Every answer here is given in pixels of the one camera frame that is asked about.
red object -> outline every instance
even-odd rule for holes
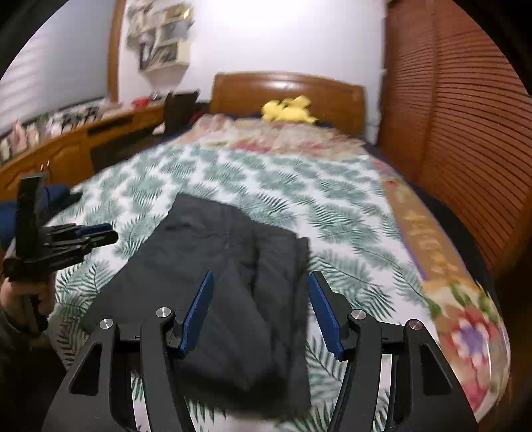
[[[133,105],[133,107],[136,110],[139,110],[141,108],[148,108],[149,97],[139,97],[139,98],[133,100],[133,102],[131,102],[131,104]]]

green leaf pattern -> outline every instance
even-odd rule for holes
[[[57,306],[48,334],[67,367],[88,337],[79,328],[80,318],[168,214],[177,193],[235,205],[256,221],[308,237],[310,270],[321,270],[353,307],[387,322],[405,323],[412,316],[429,320],[419,275],[370,156],[335,162],[170,142],[104,170],[75,190],[83,191],[81,201],[50,224],[110,222],[120,238],[57,273]],[[274,430],[325,431],[336,404],[345,364],[326,350],[311,306],[305,356],[312,408],[298,420],[279,421]],[[137,426],[148,430],[142,381],[132,376],[131,383]],[[388,391],[389,382],[381,382],[375,431],[386,421]],[[190,401],[189,410],[196,430],[238,429],[224,425],[237,422],[234,417],[200,402]]]

silver bolt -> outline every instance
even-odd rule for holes
[[[366,314],[362,309],[355,309],[353,312],[351,312],[351,316],[355,320],[363,320],[368,316],[368,314]]]
[[[172,311],[170,310],[170,308],[159,308],[159,309],[157,309],[156,315],[159,318],[166,318],[171,313],[172,313]]]
[[[410,320],[408,325],[414,330],[421,330],[423,328],[423,323],[419,320]]]
[[[114,322],[111,318],[105,318],[104,320],[100,321],[100,328],[107,330],[108,328],[113,327],[113,324]]]

blue gripper pad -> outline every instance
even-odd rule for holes
[[[320,272],[313,271],[309,275],[309,297],[314,309],[314,314],[318,320],[318,325],[320,326],[321,334],[325,340],[325,345],[327,350],[334,354],[334,357],[341,359],[344,356],[344,348],[342,347],[342,341],[340,339],[340,324],[336,319],[333,310],[323,293],[323,289],[320,286],[318,279],[316,278],[315,273],[319,274],[319,277],[323,279],[323,276]]]
[[[209,270],[183,323],[181,343],[179,344],[179,351],[183,357],[196,347],[203,321],[211,304],[213,292],[214,275]]]

wooden louvered closet door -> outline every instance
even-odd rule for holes
[[[532,100],[499,48],[452,0],[400,0],[388,13],[381,149],[462,220],[497,276],[530,234]],[[425,22],[405,28],[413,17]],[[429,34],[411,37],[414,27]]]

